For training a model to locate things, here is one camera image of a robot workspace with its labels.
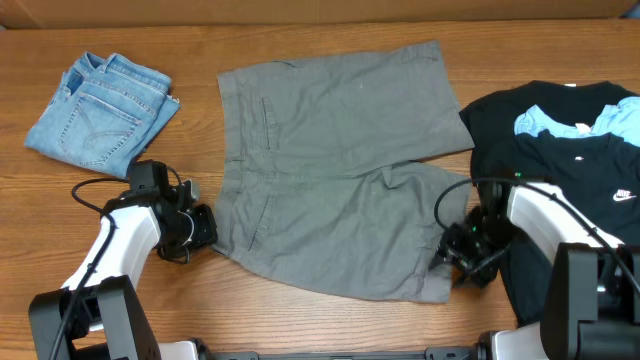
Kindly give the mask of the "grey cotton shorts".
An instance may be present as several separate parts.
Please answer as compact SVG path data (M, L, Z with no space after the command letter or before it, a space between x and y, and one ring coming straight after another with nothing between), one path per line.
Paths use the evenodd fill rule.
M432 260L471 191L429 159L474 143L437 42L274 60L218 85L216 252L310 291L448 300L451 269Z

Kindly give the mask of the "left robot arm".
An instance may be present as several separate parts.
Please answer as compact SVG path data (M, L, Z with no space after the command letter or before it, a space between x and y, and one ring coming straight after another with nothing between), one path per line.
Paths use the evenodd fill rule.
M136 293L150 255L186 265L217 240L198 185L171 184L174 173L154 160L133 164L128 190L99 209L100 233L81 266L60 289L34 297L28 315L38 358L210 358L199 339L158 342Z

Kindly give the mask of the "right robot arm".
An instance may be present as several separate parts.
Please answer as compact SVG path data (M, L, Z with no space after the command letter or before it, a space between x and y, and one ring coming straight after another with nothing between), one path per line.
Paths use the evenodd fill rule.
M489 332L469 347L433 348L428 359L636 359L639 250L599 229L542 179L479 177L481 203L443 224L432 267L450 263L457 284L486 285L492 266L524 233L552 263L540 321Z

